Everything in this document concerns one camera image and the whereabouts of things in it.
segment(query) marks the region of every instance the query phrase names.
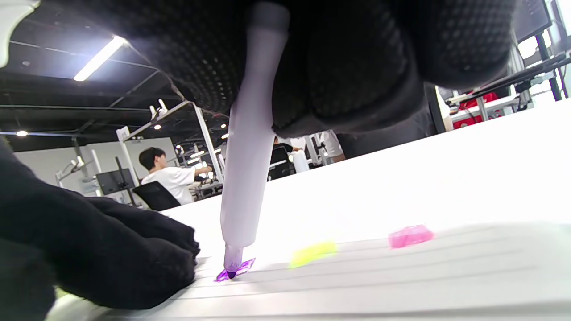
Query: man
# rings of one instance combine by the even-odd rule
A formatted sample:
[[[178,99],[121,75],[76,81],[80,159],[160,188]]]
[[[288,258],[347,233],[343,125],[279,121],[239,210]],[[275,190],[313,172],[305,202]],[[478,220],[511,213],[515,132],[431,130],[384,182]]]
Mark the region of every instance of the man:
[[[339,144],[337,135],[335,135],[332,130],[323,132],[323,144],[325,145],[327,154],[333,160],[333,163],[339,163],[345,160],[345,154],[343,153],[343,149]]]
[[[289,144],[286,143],[280,143],[280,140],[278,139],[278,137],[274,137],[274,149],[278,148],[278,147],[285,147],[285,151],[288,153],[294,152],[294,151],[298,151],[301,150],[300,148],[291,146]]]
[[[194,183],[194,177],[212,171],[210,166],[203,168],[168,167],[164,150],[150,147],[139,154],[139,163],[148,169],[148,175],[141,184],[159,182],[180,204],[193,202],[187,185]]]

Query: white metal frame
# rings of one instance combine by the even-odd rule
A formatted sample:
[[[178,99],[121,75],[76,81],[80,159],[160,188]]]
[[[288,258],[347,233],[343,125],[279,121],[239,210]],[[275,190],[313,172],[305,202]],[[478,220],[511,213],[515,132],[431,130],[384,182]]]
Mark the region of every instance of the white metal frame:
[[[172,113],[176,112],[177,110],[181,109],[182,107],[192,104],[194,106],[194,110],[196,111],[196,117],[198,118],[198,122],[200,124],[200,129],[202,130],[202,135],[204,136],[204,141],[206,142],[206,146],[208,148],[208,153],[211,155],[212,159],[212,166],[214,167],[214,172],[216,173],[216,177],[220,183],[224,182],[224,176],[222,171],[220,170],[220,164],[218,163],[218,159],[216,158],[216,154],[214,153],[214,147],[212,146],[212,140],[210,138],[210,133],[208,132],[208,127],[206,126],[206,122],[204,121],[204,116],[202,114],[202,110],[194,103],[190,101],[183,101],[180,104],[176,105],[175,107],[169,109],[164,115],[158,116],[151,122],[146,123],[145,125],[141,126],[137,130],[133,131],[132,133],[129,132],[129,128],[127,126],[117,129],[117,138],[119,139],[119,144],[121,145],[121,150],[123,151],[123,155],[127,159],[127,167],[129,168],[129,172],[131,176],[133,176],[133,181],[135,186],[139,186],[139,180],[136,179],[137,175],[135,172],[135,167],[131,161],[131,157],[129,156],[129,150],[127,149],[126,143],[133,137],[136,137],[139,133],[143,130],[151,127],[152,125],[157,124],[164,118],[167,118]]]

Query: purple marker tip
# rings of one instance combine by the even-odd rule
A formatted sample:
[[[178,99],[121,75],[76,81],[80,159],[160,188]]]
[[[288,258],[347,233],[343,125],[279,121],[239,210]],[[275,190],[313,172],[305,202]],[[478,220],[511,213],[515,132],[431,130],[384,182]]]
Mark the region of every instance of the purple marker tip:
[[[235,275],[238,269],[241,268],[243,251],[244,248],[233,247],[226,244],[226,250],[224,252],[224,269],[228,271],[229,274],[234,273]]]

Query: marker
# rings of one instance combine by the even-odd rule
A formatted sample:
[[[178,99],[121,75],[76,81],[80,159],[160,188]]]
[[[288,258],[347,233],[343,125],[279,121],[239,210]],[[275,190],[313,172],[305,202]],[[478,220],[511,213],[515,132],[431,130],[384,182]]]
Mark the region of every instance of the marker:
[[[256,240],[274,141],[272,90],[289,28],[284,6],[258,2],[251,13],[244,79],[230,110],[220,211],[230,279],[242,266],[244,248]]]

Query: white t-shirt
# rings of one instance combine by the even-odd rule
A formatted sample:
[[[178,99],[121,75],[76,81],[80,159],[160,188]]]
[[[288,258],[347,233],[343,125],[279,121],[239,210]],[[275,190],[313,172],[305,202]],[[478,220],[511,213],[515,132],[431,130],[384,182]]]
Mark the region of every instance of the white t-shirt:
[[[323,144],[325,145],[325,150],[330,157],[336,157],[343,154],[337,135],[331,130],[323,132]]]
[[[190,168],[166,167],[145,176],[141,184],[159,182],[183,205],[194,201],[187,187],[194,183],[194,176],[194,166]]]

